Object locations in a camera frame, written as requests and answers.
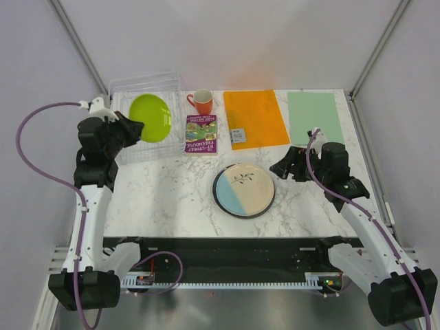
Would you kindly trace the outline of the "green white plate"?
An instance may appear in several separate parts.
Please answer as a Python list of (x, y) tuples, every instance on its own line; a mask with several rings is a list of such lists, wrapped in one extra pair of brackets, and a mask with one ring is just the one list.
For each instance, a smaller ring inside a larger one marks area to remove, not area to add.
[(141, 136), (144, 142), (161, 142), (171, 132), (171, 110), (159, 96), (151, 93), (142, 94), (133, 100), (129, 108), (129, 119), (144, 123)]

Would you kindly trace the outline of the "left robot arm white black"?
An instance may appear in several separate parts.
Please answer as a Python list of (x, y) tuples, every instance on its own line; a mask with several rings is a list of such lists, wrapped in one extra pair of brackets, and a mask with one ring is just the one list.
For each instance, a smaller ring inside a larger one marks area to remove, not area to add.
[(68, 311), (115, 307), (127, 273), (150, 265), (150, 252), (133, 239), (117, 244), (110, 256), (103, 254), (107, 210), (118, 174), (116, 157), (140, 140), (143, 127), (119, 111), (89, 115), (78, 124), (71, 243), (60, 273), (50, 275), (48, 282)]

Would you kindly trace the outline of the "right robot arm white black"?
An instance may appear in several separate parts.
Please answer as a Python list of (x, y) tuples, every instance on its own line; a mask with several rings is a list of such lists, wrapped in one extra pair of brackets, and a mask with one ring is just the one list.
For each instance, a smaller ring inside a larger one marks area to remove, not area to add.
[(387, 327), (425, 318), (435, 301), (438, 280), (431, 269), (421, 269), (383, 224), (365, 185), (350, 174), (349, 154), (338, 142), (326, 142), (320, 151), (312, 146), (291, 146), (270, 171), (281, 179), (315, 182), (326, 199), (347, 220), (368, 256), (361, 256), (341, 236), (319, 242), (316, 265), (334, 267), (346, 274), (366, 295), (376, 321)]

